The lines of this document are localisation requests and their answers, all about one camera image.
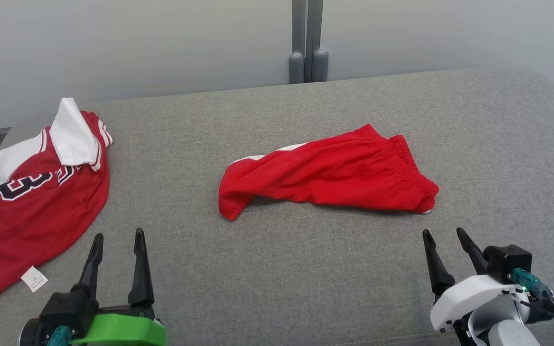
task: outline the teal connector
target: teal connector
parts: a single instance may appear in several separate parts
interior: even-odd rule
[[[66,346],[72,339],[70,327],[59,326],[52,333],[46,346]]]
[[[515,284],[521,285],[523,288],[530,291],[534,296],[538,298],[543,297],[543,293],[545,291],[548,292],[550,296],[552,296],[550,288],[545,283],[541,282],[533,274],[524,269],[514,269],[512,271],[512,281],[514,281]]]

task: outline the garment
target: garment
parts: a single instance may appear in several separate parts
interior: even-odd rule
[[[254,196],[428,212],[439,188],[422,175],[403,136],[380,136],[367,124],[230,164],[219,187],[221,214],[233,220]]]
[[[112,141],[97,115],[63,99],[51,126],[0,151],[0,293],[95,219],[108,197]]]

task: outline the white clothing tag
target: white clothing tag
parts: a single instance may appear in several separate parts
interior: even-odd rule
[[[23,276],[20,277],[31,289],[31,293],[35,293],[42,287],[48,279],[44,274],[40,273],[35,267],[31,266]]]

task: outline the jersey number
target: jersey number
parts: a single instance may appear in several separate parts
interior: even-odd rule
[[[0,195],[5,201],[13,201],[29,191],[39,188],[42,184],[52,178],[52,173],[40,174],[37,177],[24,177],[18,180],[11,180],[0,185]]]

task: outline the red jersey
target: red jersey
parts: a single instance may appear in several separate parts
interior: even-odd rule
[[[68,249],[108,197],[106,125],[63,99],[53,124],[0,151],[0,293]]]

